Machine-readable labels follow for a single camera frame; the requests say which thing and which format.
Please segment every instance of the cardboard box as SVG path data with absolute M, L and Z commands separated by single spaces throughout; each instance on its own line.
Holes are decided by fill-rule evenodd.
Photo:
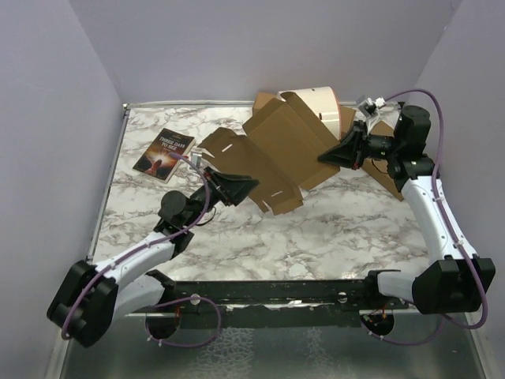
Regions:
M 257 111 L 263 108 L 270 100 L 274 99 L 275 95 L 268 92 L 258 92 L 256 95 L 256 100 L 252 105 L 252 114 L 255 115 Z
M 303 205 L 298 187 L 311 190 L 340 171 L 317 161 L 338 140 L 295 93 L 282 98 L 272 96 L 243 125 L 247 136 L 219 128 L 200 144 L 218 170 L 258 179 L 249 197 L 275 215 Z
M 349 131 L 350 126 L 353 123 L 354 115 L 356 111 L 350 109 L 348 107 L 340 107 L 341 114 L 341 124 L 340 131 L 342 137 Z M 372 134 L 381 135 L 381 136 L 390 136 L 393 137 L 394 127 L 388 125 L 384 121 L 380 121 L 377 125 L 372 129 Z M 371 159 L 366 159 L 363 163 L 363 170 L 369 174 L 372 178 L 374 178 L 382 187 L 384 187 L 389 193 L 391 193 L 398 200 L 402 201 L 402 194 L 397 191 L 395 182 L 390 178 L 389 174 L 387 174 L 387 162 L 385 160 L 374 160 L 372 163 Z

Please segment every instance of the marble surface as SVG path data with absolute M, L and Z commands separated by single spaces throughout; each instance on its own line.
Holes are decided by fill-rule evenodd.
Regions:
M 247 107 L 131 110 L 94 261 L 113 257 L 152 231 L 166 191 L 190 195 L 201 186 L 183 164 L 167 184 L 132 169 L 162 128 L 192 135 L 198 143 L 219 126 L 242 132 L 250 116 Z M 263 214 L 249 199 L 237 208 L 219 205 L 211 223 L 193 230 L 188 249 L 157 269 L 176 280 L 310 280 L 362 278 L 377 268 L 421 272 L 428 266 L 409 205 L 364 171 L 342 169 L 303 194 L 305 205 L 281 216 Z

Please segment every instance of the book cover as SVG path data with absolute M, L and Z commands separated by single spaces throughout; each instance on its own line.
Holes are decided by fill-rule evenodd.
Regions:
M 176 152 L 185 156 L 194 143 L 193 137 L 163 129 L 135 163 L 133 169 L 168 182 L 180 163 L 179 160 L 170 157 L 169 153 Z

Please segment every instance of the gray wall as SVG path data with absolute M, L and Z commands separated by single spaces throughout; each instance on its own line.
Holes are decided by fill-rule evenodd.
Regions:
M 460 0 L 70 3 L 121 97 L 144 102 L 411 88 Z
M 66 0 L 3 0 L 0 35 L 0 377 L 43 377 L 45 313 L 88 248 L 122 109 Z
M 417 86 L 434 91 L 446 124 L 443 183 L 462 229 L 498 270 L 487 332 L 505 373 L 505 3 L 463 0 Z M 427 105 L 422 96 L 411 102 Z M 435 151 L 438 128 L 431 133 Z

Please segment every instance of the black metal bar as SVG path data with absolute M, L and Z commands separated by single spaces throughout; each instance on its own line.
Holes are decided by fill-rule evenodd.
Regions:
M 196 307 L 188 305 L 181 308 L 181 328 L 215 328 L 217 316 L 211 307 L 202 304 L 198 306 L 198 312 L 192 312 L 191 308 Z M 357 328 L 361 325 L 358 312 L 342 312 L 335 304 L 293 308 L 220 306 L 219 309 L 223 328 L 296 328 L 328 325 Z
M 287 299 L 311 302 L 335 302 L 342 295 L 356 298 L 361 295 L 363 280 L 268 280 L 268 281 L 191 281 L 177 282 L 177 297 L 198 294 L 221 304 L 283 303 Z

